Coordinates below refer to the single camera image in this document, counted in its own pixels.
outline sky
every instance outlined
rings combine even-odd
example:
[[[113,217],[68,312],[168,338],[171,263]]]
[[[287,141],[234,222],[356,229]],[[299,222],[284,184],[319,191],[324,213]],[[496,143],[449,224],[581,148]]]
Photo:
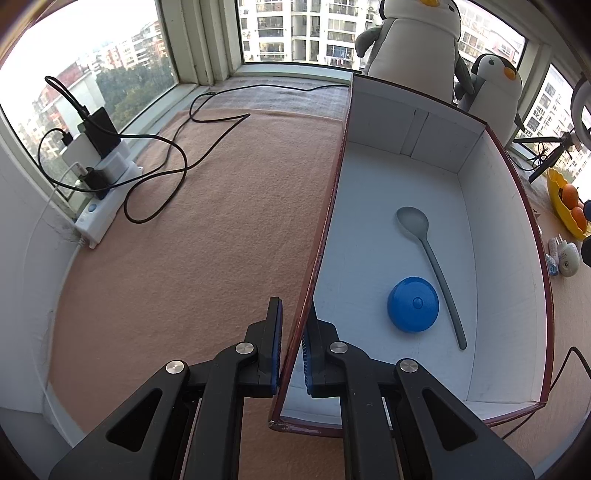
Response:
[[[136,34],[158,19],[154,0],[77,0],[31,27],[0,69],[0,105],[15,125],[33,116],[31,102],[57,75],[104,42]]]

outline black cable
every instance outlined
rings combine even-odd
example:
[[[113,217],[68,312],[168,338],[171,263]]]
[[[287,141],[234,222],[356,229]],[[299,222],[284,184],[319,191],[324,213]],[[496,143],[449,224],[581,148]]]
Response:
[[[77,113],[80,115],[80,117],[83,120],[88,121],[90,124],[92,124],[94,127],[96,127],[99,131],[103,132],[104,134],[107,135],[111,135],[111,136],[115,136],[118,138],[151,138],[154,140],[159,140],[162,141],[164,143],[168,144],[168,150],[165,156],[164,161],[155,169],[146,172],[138,177],[135,177],[133,179],[127,180],[127,181],[123,181],[120,183],[115,183],[110,185],[109,187],[103,188],[103,189],[83,189],[83,188],[79,188],[73,185],[68,185],[66,183],[62,183],[54,178],[52,178],[51,176],[49,176],[49,174],[47,174],[47,172],[45,171],[45,169],[43,168],[42,162],[41,162],[41,145],[43,143],[43,141],[45,140],[45,138],[47,137],[48,134],[54,132],[54,131],[60,131],[62,132],[62,134],[64,134],[65,132],[59,128],[53,128],[51,130],[49,130],[48,132],[46,132],[46,134],[42,137],[40,143],[39,143],[39,147],[37,149],[37,163],[38,163],[38,168],[40,169],[40,171],[43,173],[44,177],[51,182],[53,185],[58,185],[70,190],[74,190],[76,192],[83,192],[83,193],[98,193],[98,192],[103,192],[105,190],[108,189],[112,189],[112,188],[116,188],[131,182],[136,182],[131,188],[130,190],[127,192],[127,195],[125,196],[125,200],[123,203],[123,207],[124,207],[124,214],[126,216],[126,218],[132,222],[132,223],[146,223],[149,222],[150,220],[152,220],[153,218],[155,218],[162,210],[164,210],[164,208],[166,208],[166,206],[172,201],[172,199],[176,196],[176,194],[178,193],[178,191],[181,189],[185,178],[187,177],[187,172],[189,170],[191,170],[192,168],[195,168],[197,165],[199,165],[203,160],[205,160],[205,158],[207,158],[207,156],[213,151],[213,149],[225,138],[226,135],[228,135],[234,128],[236,128],[240,123],[242,123],[244,120],[246,120],[251,114],[249,113],[245,113],[242,115],[235,115],[235,116],[230,116],[230,117],[225,117],[225,118],[215,118],[215,119],[208,119],[208,120],[199,120],[196,119],[194,116],[199,112],[199,110],[201,110],[201,108],[203,107],[203,105],[205,105],[205,103],[207,103],[209,100],[211,100],[211,98],[213,98],[216,95],[219,95],[220,93],[227,93],[227,92],[233,92],[236,90],[243,90],[243,89],[247,89],[247,88],[254,88],[254,87],[261,87],[261,86],[265,86],[265,87],[274,87],[274,88],[282,88],[282,89],[287,89],[287,90],[296,90],[299,92],[312,92],[314,90],[319,90],[319,89],[323,89],[323,88],[330,88],[330,87],[347,87],[347,85],[339,85],[339,84],[330,84],[330,85],[320,85],[317,87],[313,87],[313,88],[309,88],[309,89],[304,89],[304,88],[299,88],[299,87],[291,87],[291,86],[283,86],[283,85],[271,85],[271,84],[266,84],[266,83],[261,83],[261,84],[257,84],[257,85],[246,85],[246,86],[242,86],[242,87],[235,87],[235,88],[231,88],[231,89],[226,89],[226,90],[221,90],[220,92],[205,92],[202,93],[201,95],[198,95],[197,97],[195,97],[191,103],[190,109],[189,109],[189,117],[187,118],[187,120],[185,120],[176,130],[176,132],[174,133],[173,139],[169,140],[166,137],[162,137],[160,135],[151,135],[151,134],[120,134],[117,132],[113,132],[107,129],[102,128],[100,125],[98,125],[97,123],[94,122],[94,120],[89,116],[87,109],[82,106],[75,98],[74,96],[70,93],[70,91],[67,89],[67,87],[65,87],[64,84],[62,84],[61,81],[59,81],[58,79],[56,79],[55,77],[51,77],[51,76],[46,76],[45,77],[46,82],[48,83],[48,85],[50,85],[52,88],[54,88],[58,93],[60,93],[61,95],[63,95],[66,100],[68,100],[68,102],[70,102],[70,104],[72,105],[72,107],[74,107],[74,109],[77,111]],[[199,105],[199,107],[195,110],[195,112],[193,112],[193,107],[195,102],[202,98],[202,97],[207,97],[206,100]],[[211,147],[209,147],[209,149],[193,164],[189,165],[189,161],[187,159],[187,155],[184,152],[184,150],[175,142],[176,138],[178,137],[179,133],[182,131],[182,129],[189,123],[189,121],[193,121],[196,123],[203,123],[203,124],[208,124],[208,123],[216,123],[216,122],[225,122],[225,121],[231,121],[231,120],[236,120],[236,122],[234,124],[232,124],[220,137],[218,137],[218,139],[211,145]],[[161,168],[163,168],[167,163],[168,160],[170,158],[170,153],[171,153],[171,149],[172,148],[176,148],[181,156],[183,157],[183,163],[184,166],[183,168],[177,168],[174,170],[167,170],[167,171],[163,171],[163,172],[158,172],[158,170],[160,170]],[[141,184],[143,184],[144,182],[148,181],[148,180],[152,180],[154,178],[157,177],[161,177],[161,176],[165,176],[165,175],[172,175],[172,174],[176,174],[176,173],[181,173],[181,179],[178,183],[178,185],[175,187],[175,189],[173,190],[173,192],[169,195],[168,198],[166,198],[166,200],[164,201],[164,203],[152,214],[149,215],[148,217],[144,218],[144,219],[134,219],[129,215],[128,212],[128,200],[129,197],[131,195],[131,193]]]
[[[560,367],[560,370],[558,371],[558,375],[556,375],[556,378],[554,379],[554,381],[552,382],[552,384],[550,385],[550,391],[552,392],[552,389],[554,388],[554,386],[556,385],[556,382],[558,381],[558,379],[560,378],[560,375],[562,375],[562,372],[564,370],[564,367],[566,367],[566,362],[569,360],[570,354],[572,352],[575,352],[575,354],[579,357],[579,360],[581,360],[581,363],[583,364],[583,368],[585,369],[585,372],[587,373],[587,376],[589,377],[589,379],[591,380],[591,368],[589,368],[589,364],[587,363],[587,360],[585,360],[585,357],[583,356],[583,354],[581,353],[581,351],[576,348],[575,346],[572,346],[571,348],[569,348],[569,352],[566,354],[566,357],[564,359],[564,362],[562,362],[562,367]],[[503,440],[505,440],[509,435],[512,435],[513,433],[515,433],[517,430],[519,430],[523,425],[526,424],[526,422],[534,416],[534,414],[536,412],[538,412],[539,410],[533,411],[532,413],[530,413],[526,419],[524,421],[522,421],[519,425],[513,427],[511,430],[509,430],[507,433],[505,433],[501,438]]]
[[[542,148],[542,152],[539,155],[536,155],[533,158],[530,158],[529,161],[532,163],[532,167],[531,168],[525,168],[522,167],[519,162],[517,162],[513,157],[511,157],[511,155],[509,154],[509,152],[507,152],[507,156],[511,159],[511,161],[513,162],[513,165],[516,166],[518,169],[520,169],[521,171],[534,171],[536,168],[538,168],[540,166],[540,162],[544,161],[545,157],[546,157],[546,147]]]

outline metal pivot screw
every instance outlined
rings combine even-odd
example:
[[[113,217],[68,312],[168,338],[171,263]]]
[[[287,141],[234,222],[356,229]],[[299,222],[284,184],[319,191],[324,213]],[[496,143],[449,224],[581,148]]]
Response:
[[[400,362],[400,370],[408,374],[415,373],[418,370],[418,363],[410,358],[405,358]]]
[[[330,351],[333,353],[345,353],[349,346],[344,342],[333,342],[330,344]]]
[[[248,355],[249,353],[252,353],[254,349],[255,346],[248,342],[242,342],[236,345],[236,351],[241,355]]]
[[[166,364],[166,371],[169,374],[179,374],[184,369],[184,363],[180,360],[173,360],[172,362],[168,362]]]

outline tree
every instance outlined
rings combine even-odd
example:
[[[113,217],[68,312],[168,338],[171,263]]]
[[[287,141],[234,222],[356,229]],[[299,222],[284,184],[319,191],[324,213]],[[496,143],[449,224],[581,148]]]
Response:
[[[105,109],[117,130],[125,127],[150,102],[174,85],[168,57],[149,66],[105,70],[96,77],[105,99]]]

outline cardboard box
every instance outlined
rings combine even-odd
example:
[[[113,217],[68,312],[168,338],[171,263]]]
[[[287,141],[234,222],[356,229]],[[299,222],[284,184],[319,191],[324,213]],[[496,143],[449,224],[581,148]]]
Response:
[[[395,221],[403,206],[429,219],[464,351],[424,250]],[[429,281],[440,303],[435,324],[414,334],[387,313],[389,292],[410,276]],[[304,383],[301,338],[312,301],[342,341],[391,364],[415,358],[488,425],[548,400],[553,304],[532,209],[490,128],[437,99],[353,77],[270,417],[275,430],[338,436],[339,399],[312,399]]]

